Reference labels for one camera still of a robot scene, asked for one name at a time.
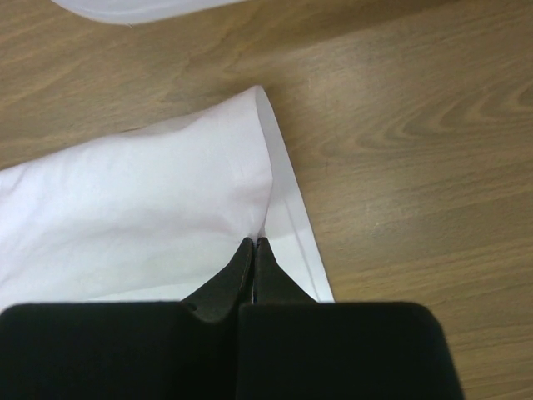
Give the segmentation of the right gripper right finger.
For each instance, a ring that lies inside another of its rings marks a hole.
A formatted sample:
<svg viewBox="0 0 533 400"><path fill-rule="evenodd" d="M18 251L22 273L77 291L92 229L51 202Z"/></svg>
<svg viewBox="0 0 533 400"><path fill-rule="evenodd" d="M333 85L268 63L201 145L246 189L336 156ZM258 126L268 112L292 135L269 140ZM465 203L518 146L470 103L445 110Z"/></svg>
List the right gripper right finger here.
<svg viewBox="0 0 533 400"><path fill-rule="evenodd" d="M261 238L238 317L240 399L462 399L446 335L413 302L316 302Z"/></svg>

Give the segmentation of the white t shirt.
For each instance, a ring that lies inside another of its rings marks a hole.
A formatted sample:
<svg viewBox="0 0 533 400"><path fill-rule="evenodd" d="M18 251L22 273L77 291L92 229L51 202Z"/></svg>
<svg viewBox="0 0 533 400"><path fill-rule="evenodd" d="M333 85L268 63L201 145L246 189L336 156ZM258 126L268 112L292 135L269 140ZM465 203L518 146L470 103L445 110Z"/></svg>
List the white t shirt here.
<svg viewBox="0 0 533 400"><path fill-rule="evenodd" d="M182 300L267 236L333 294L281 130L343 1L4 1L1 307Z"/></svg>

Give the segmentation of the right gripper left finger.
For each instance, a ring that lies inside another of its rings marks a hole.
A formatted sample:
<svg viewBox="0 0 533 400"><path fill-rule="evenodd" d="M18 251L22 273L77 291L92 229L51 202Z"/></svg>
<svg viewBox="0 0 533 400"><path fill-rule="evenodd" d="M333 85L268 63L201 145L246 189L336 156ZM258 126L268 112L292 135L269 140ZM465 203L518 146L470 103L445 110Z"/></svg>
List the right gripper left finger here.
<svg viewBox="0 0 533 400"><path fill-rule="evenodd" d="M27 303L1 315L4 399L232 399L253 242L182 301Z"/></svg>

